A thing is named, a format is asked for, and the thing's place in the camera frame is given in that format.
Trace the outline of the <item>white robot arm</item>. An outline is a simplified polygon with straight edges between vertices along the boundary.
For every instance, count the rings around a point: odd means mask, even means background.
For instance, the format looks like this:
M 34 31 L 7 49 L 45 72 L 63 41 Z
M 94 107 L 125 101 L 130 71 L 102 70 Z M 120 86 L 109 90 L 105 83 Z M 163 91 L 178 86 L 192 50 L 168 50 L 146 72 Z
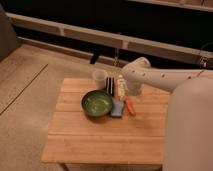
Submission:
M 162 171 L 213 171 L 213 70 L 157 69 L 140 57 L 122 68 L 127 87 L 171 93 Z

